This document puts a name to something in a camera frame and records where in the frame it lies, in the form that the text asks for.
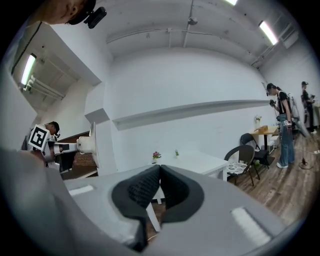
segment white wall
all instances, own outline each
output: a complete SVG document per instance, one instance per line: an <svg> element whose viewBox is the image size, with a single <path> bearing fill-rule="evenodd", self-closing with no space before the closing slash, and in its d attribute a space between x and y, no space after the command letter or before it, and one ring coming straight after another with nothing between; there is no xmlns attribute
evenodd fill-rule
<svg viewBox="0 0 320 256"><path fill-rule="evenodd" d="M111 70L116 118L181 105L268 99L261 84L265 80L257 70L212 51L147 50L116 59ZM150 164L155 151L163 156L173 156L175 149L181 154L201 151L224 158L240 144L242 134L255 129L256 115L262 116L262 125L276 122L273 109L265 101L245 107L217 105L188 111L190 115L182 110L171 116L169 113L167 120L138 127L119 129L117 123L112 125L118 171Z"/></svg>
<svg viewBox="0 0 320 256"><path fill-rule="evenodd" d="M228 100L267 100L265 80L247 64L192 48L153 49L115 59L114 118L176 106Z"/></svg>
<svg viewBox="0 0 320 256"><path fill-rule="evenodd" d="M118 131L113 136L118 170L127 171L151 163L152 153L174 156L186 151L200 151L224 158L240 145L242 134L255 130L255 115L262 116L262 125L274 125L275 114L270 106L243 108L199 115Z"/></svg>
<svg viewBox="0 0 320 256"><path fill-rule="evenodd" d="M56 121L60 126L59 140L88 132L90 123L85 117L88 90L92 86L80 79L71 85L63 100L57 100L44 114L41 123Z"/></svg>
<svg viewBox="0 0 320 256"><path fill-rule="evenodd" d="M316 95L320 100L320 70L319 62L309 44L300 38L289 49L281 47L260 69L268 83L279 86L286 93L292 93L297 102L301 118L304 108L300 95L302 94L301 82L309 83L307 92ZM319 121L314 115L314 125Z"/></svg>
<svg viewBox="0 0 320 256"><path fill-rule="evenodd" d="M20 41L17 54L19 56L23 51L27 41L35 33L39 24L34 24L28 27L23 35L23 39ZM62 25L71 29L73 26ZM79 59L76 52L73 52L68 45L57 35L50 25L42 23L39 31L32 39L30 45L26 49L26 52L22 56L20 62L16 66L14 71L14 78L16 81L20 81L25 70L29 54L35 53L38 57L50 56L52 53L63 61L72 71L76 72L82 78L86 79L90 84L96 85L100 82L99 78L89 69L89 67Z"/></svg>
<svg viewBox="0 0 320 256"><path fill-rule="evenodd" d="M4 63L0 64L0 148L20 150L37 112L31 107Z"/></svg>
<svg viewBox="0 0 320 256"><path fill-rule="evenodd" d="M101 165L101 168L98 169L99 176L117 172L111 125L112 121L108 120L95 126L96 143Z"/></svg>
<svg viewBox="0 0 320 256"><path fill-rule="evenodd" d="M108 79L109 66L113 57L108 51L105 40L97 31L90 31L84 23L75 26L58 24L51 27L101 82Z"/></svg>

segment wooden floor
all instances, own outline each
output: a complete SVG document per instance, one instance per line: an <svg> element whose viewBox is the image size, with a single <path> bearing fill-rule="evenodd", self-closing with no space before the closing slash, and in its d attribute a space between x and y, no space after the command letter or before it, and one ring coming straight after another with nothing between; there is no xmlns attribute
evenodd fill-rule
<svg viewBox="0 0 320 256"><path fill-rule="evenodd" d="M286 225L305 217L315 199L320 187L320 154L310 154L320 148L320 136L312 135L313 139L305 140L301 135L296 135L294 140L295 163L288 168L280 169L277 162L281 155L281 148L277 148L271 154L275 158L269 169L262 166L258 172L258 180L255 170L251 170L254 186L252 186L249 173L237 179L237 187L259 201L279 216ZM301 169L299 165L303 157L313 168ZM152 203L152 207L159 221L165 212L165 204ZM149 221L147 224L147 236L151 238L156 232Z"/></svg>

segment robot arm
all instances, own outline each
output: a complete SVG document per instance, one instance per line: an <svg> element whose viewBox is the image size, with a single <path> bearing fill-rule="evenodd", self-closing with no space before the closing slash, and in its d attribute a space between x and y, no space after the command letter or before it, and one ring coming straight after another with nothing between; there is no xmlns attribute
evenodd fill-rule
<svg viewBox="0 0 320 256"><path fill-rule="evenodd" d="M29 145L41 151L49 167L59 169L59 164L55 163L55 156L57 155L80 152L81 154L91 153L97 168L100 168L96 145L96 124L94 122L91 124L89 137L81 136L76 143L59 143L51 137L47 139L48 136L49 131L43 125L36 125L30 136Z"/></svg>
<svg viewBox="0 0 320 256"><path fill-rule="evenodd" d="M297 107L297 102L293 96L292 93L288 94L290 105L291 105L291 117L294 120L294 123L299 130L299 132L305 137L305 138L310 138L310 133L308 132L307 128L305 127L305 124L301 122L301 118L299 115L298 107Z"/></svg>
<svg viewBox="0 0 320 256"><path fill-rule="evenodd" d="M279 217L232 184L179 168L145 166L64 183L19 152L0 156L9 163L0 176L8 208L51 255L275 255L297 230L286 230ZM159 179L167 211L147 246L145 206ZM88 185L90 192L70 195Z"/></svg>

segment ceiling mount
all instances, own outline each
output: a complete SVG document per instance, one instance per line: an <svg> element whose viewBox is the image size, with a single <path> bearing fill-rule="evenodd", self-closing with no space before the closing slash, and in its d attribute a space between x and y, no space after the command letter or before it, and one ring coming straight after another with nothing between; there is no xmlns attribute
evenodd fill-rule
<svg viewBox="0 0 320 256"><path fill-rule="evenodd" d="M196 17L194 17L194 16L189 17L189 19L188 19L188 24L189 24L189 25L194 26L194 25L196 25L197 23L198 23L198 19L197 19Z"/></svg>

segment black t-shirt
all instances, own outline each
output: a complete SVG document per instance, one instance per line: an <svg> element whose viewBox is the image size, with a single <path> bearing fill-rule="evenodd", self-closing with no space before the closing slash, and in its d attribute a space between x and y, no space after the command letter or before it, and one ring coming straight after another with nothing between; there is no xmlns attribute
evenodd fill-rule
<svg viewBox="0 0 320 256"><path fill-rule="evenodd" d="M279 109L279 113L280 114L284 114L286 113L286 109L285 106L283 105L282 101L286 100L288 102L289 105L289 109L291 111L291 106L290 106L290 100L289 97L287 96L287 94L284 91L279 91L278 93L278 109Z"/></svg>
<svg viewBox="0 0 320 256"><path fill-rule="evenodd" d="M309 98L309 95L308 95L306 90L303 91L302 98L303 98L303 100L304 100L304 102L305 102L307 107L312 107L312 103L307 102L308 100L310 100L310 98Z"/></svg>

